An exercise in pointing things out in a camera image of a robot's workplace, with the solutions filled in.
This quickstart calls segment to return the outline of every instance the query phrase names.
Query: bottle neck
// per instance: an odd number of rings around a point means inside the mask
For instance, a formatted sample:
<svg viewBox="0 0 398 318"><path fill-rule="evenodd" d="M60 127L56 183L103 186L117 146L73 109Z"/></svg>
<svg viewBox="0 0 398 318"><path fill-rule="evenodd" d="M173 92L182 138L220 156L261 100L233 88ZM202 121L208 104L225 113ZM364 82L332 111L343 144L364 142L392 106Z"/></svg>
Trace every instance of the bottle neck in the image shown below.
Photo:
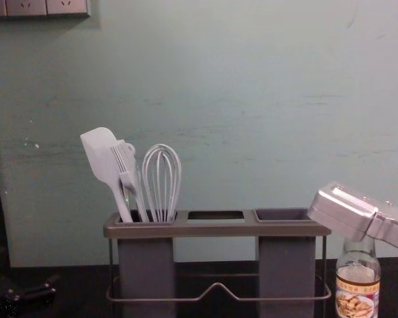
<svg viewBox="0 0 398 318"><path fill-rule="evenodd" d="M372 257L376 257L374 238L365 236L361 242L353 242L345 239L344 253L347 252L364 252Z"/></svg>

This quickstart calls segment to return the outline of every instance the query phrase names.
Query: white whisk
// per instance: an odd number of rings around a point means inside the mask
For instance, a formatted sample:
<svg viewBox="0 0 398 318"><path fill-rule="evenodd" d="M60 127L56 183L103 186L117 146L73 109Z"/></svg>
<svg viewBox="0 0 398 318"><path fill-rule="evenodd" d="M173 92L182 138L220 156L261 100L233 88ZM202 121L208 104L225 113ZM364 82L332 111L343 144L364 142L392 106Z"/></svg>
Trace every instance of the white whisk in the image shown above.
<svg viewBox="0 0 398 318"><path fill-rule="evenodd" d="M172 222L181 183L178 154L165 144L152 146L143 160L142 175L153 221Z"/></svg>

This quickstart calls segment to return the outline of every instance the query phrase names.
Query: utensil caddy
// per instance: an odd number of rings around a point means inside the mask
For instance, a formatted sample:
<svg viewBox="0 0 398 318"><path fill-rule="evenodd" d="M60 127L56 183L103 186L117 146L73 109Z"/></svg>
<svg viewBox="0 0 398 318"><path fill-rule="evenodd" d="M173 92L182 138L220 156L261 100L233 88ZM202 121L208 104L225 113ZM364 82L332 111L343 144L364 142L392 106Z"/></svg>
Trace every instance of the utensil caddy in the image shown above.
<svg viewBox="0 0 398 318"><path fill-rule="evenodd" d="M220 288L235 301L256 302L259 318L312 318L315 301L322 301L324 317L325 301L331 297L326 285L326 236L331 231L311 221L306 211L178 211L173 223L122 223L118 213L113 214L103 233L109 239L111 284L107 298L114 314L114 305L120 304L123 318L176 318L178 303L200 301ZM217 280L196 297L176 295L176 237L256 237L256 297L239 297ZM315 272L316 237L322 237L321 277ZM113 240L118 247L118 278L113 275ZM119 297L115 285L120 289ZM322 287L323 295L314 294L315 286Z"/></svg>

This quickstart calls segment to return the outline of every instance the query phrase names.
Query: bottle label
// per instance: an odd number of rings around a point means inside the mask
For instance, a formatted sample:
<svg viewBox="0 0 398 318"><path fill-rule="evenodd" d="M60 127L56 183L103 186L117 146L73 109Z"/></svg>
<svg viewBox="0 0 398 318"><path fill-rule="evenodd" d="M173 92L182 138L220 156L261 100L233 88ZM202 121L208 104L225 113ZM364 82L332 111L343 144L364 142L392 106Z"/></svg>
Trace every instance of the bottle label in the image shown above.
<svg viewBox="0 0 398 318"><path fill-rule="evenodd" d="M355 283L336 277L336 312L340 318L377 318L380 281Z"/></svg>

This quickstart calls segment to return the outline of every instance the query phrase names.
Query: teal wall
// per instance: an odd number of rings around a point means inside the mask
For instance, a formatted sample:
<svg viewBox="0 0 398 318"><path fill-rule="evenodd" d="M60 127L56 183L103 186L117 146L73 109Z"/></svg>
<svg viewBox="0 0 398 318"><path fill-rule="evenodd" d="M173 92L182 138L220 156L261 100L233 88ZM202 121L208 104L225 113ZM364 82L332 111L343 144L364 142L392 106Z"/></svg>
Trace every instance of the teal wall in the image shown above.
<svg viewBox="0 0 398 318"><path fill-rule="evenodd" d="M398 0L93 0L92 11L0 23L13 266L106 263L115 203L79 139L99 126L140 155L173 146L184 209L306 207L332 180L398 204ZM330 257L341 243L330 237ZM254 251L252 238L189 239L176 259Z"/></svg>

